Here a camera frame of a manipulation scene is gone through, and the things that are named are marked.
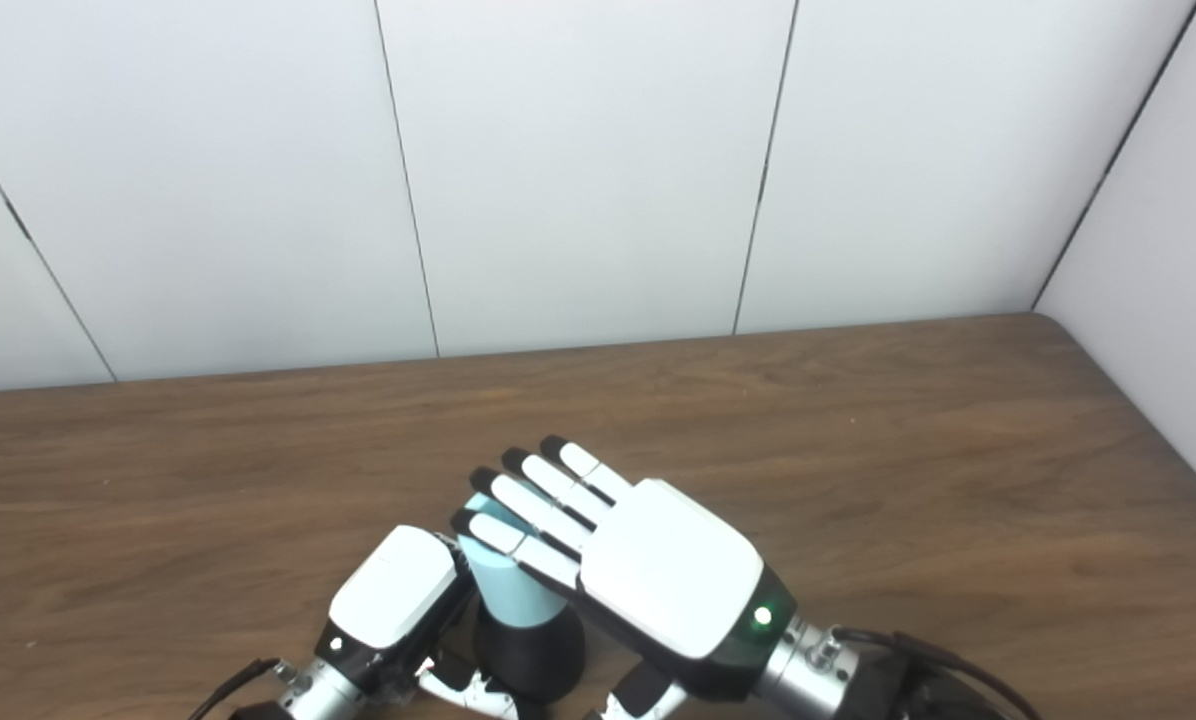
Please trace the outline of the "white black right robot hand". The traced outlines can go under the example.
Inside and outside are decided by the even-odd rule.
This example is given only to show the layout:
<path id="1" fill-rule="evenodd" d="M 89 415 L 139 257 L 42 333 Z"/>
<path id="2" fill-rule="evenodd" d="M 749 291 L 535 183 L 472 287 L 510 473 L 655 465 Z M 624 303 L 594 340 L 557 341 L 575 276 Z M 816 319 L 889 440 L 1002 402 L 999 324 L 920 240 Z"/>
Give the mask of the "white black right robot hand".
<path id="1" fill-rule="evenodd" d="M 470 483 L 504 510 L 452 527 L 637 653 L 597 719 L 663 719 L 758 692 L 797 602 L 744 533 L 666 480 L 630 482 L 563 437 L 505 451 Z"/>

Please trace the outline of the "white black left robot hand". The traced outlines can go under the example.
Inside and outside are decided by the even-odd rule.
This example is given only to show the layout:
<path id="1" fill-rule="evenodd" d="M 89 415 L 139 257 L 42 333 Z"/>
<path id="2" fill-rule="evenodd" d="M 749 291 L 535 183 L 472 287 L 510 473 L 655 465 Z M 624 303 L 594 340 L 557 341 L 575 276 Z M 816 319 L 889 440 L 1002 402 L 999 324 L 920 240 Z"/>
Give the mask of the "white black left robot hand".
<path id="1" fill-rule="evenodd" d="M 514 692 L 443 649 L 474 591 L 453 539 L 393 527 L 334 594 L 307 691 L 288 701 L 293 716 L 356 719 L 366 707 L 405 704 L 425 691 L 493 719 L 529 719 L 533 710 Z"/>

